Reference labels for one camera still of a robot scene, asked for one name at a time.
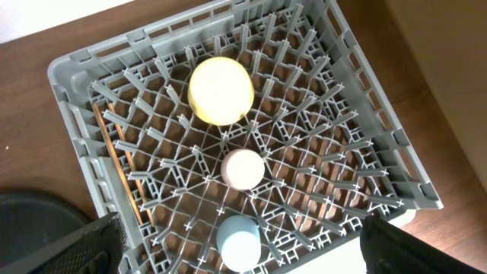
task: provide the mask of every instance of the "round object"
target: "round object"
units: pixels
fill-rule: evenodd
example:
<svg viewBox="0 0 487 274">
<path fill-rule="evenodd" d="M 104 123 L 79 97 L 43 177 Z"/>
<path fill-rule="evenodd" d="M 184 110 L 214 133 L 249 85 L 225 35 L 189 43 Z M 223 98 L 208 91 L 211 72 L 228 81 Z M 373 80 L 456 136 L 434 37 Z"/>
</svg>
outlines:
<svg viewBox="0 0 487 274">
<path fill-rule="evenodd" d="M 87 225 L 68 203 L 45 193 L 0 195 L 0 267 Z"/>
<path fill-rule="evenodd" d="M 242 119 L 252 107 L 253 85 L 245 68 L 227 57 L 205 60 L 189 80 L 188 101 L 204 122 L 226 126 Z"/>
<path fill-rule="evenodd" d="M 232 271 L 246 272 L 259 263 L 259 228 L 248 217 L 237 215 L 223 221 L 216 244 L 223 263 Z"/>
<path fill-rule="evenodd" d="M 228 153 L 221 163 L 221 176 L 236 190 L 250 190 L 264 177 L 264 161 L 256 152 L 239 148 Z"/>
</svg>

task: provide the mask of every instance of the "wooden chopstick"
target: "wooden chopstick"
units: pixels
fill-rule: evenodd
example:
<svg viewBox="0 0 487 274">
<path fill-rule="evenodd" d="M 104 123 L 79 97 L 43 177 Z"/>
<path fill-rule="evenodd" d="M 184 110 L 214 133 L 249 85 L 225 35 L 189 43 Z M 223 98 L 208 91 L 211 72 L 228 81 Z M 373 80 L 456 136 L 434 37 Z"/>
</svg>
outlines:
<svg viewBox="0 0 487 274">
<path fill-rule="evenodd" d="M 140 216 L 140 212 L 138 210 L 137 205 L 135 204 L 134 197 L 132 196 L 132 191 L 130 190 L 129 182 L 127 182 L 127 178 L 125 177 L 125 174 L 123 173 L 122 166 L 120 165 L 119 159 L 116 156 L 115 148 L 113 147 L 112 140 L 110 139 L 110 135 L 108 134 L 107 128 L 105 126 L 105 122 L 103 121 L 103 117 L 101 116 L 100 109 L 98 108 L 98 105 L 93 104 L 93 111 L 95 118 L 97 119 L 98 126 L 101 129 L 101 133 L 103 134 L 103 137 L 105 138 L 105 142 L 108 147 L 108 152 L 110 153 L 110 156 L 113 159 L 113 162 L 115 163 L 116 170 L 120 176 L 120 179 L 122 181 L 123 187 L 125 188 L 125 191 L 127 192 L 127 196 L 129 197 L 130 204 L 132 205 L 132 208 L 135 212 L 135 217 L 138 220 L 138 223 L 142 225 L 144 222 L 142 221 L 142 217 Z"/>
<path fill-rule="evenodd" d="M 115 113 L 115 107 L 113 106 L 112 103 L 108 104 L 108 108 L 113 113 Z M 115 128 L 116 128 L 116 132 L 119 134 L 120 140 L 125 141 L 126 139 L 125 139 L 125 136 L 123 135 L 122 127 L 119 124 L 115 123 Z M 132 155 L 130 154 L 130 152 L 125 151 L 125 155 L 127 157 L 127 161 L 129 162 L 130 170 L 131 171 L 137 171 L 135 169 L 134 160 L 132 159 Z M 135 180 L 135 184 L 137 185 L 137 189 L 138 189 L 138 192 L 140 193 L 140 197 L 142 197 L 142 201 L 147 202 L 147 198 L 145 198 L 144 188 L 142 187 L 141 181 Z M 154 226 L 154 219 L 152 218 L 151 210 L 147 209 L 147 215 L 149 216 L 149 221 L 151 222 L 151 225 Z"/>
</svg>

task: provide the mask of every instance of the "wooden table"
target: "wooden table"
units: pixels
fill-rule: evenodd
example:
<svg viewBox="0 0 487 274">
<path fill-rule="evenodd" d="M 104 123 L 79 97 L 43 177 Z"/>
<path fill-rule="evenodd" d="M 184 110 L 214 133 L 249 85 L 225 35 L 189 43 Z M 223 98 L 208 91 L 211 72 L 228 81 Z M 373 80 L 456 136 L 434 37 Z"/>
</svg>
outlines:
<svg viewBox="0 0 487 274">
<path fill-rule="evenodd" d="M 0 190 L 53 193 L 96 218 L 47 80 L 58 56 L 204 2 L 140 0 L 0 45 Z M 439 192 L 406 231 L 487 271 L 487 197 L 382 1 L 339 2 Z"/>
</svg>

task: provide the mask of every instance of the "yellow cup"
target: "yellow cup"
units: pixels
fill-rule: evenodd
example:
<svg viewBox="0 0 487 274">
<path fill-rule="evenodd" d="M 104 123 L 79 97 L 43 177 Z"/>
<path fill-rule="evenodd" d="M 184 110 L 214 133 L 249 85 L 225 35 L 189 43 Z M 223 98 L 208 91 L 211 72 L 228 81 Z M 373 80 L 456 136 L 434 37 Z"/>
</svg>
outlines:
<svg viewBox="0 0 487 274">
<path fill-rule="evenodd" d="M 245 68 L 227 57 L 205 60 L 189 80 L 188 101 L 204 122 L 226 126 L 242 119 L 253 102 L 253 85 Z"/>
</svg>

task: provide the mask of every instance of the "gray dishwasher rack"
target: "gray dishwasher rack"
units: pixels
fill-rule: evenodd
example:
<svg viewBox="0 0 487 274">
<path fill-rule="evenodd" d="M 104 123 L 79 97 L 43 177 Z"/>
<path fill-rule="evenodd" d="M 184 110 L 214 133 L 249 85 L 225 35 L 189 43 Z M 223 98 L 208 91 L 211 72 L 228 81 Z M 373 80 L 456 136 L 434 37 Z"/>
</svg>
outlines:
<svg viewBox="0 0 487 274">
<path fill-rule="evenodd" d="M 236 59 L 256 89 L 231 126 L 205 124 L 188 105 L 191 72 L 212 56 Z M 48 76 L 98 215 L 122 215 L 122 272 L 227 272 L 215 234 L 231 215 L 259 225 L 263 255 L 251 272 L 268 273 L 357 237 L 367 215 L 442 208 L 335 0 L 209 2 L 59 57 Z M 92 104 L 129 182 L 142 182 L 147 202 L 132 195 L 155 226 L 147 215 L 137 222 Z M 266 162 L 246 192 L 219 173 L 242 147 Z"/>
</svg>

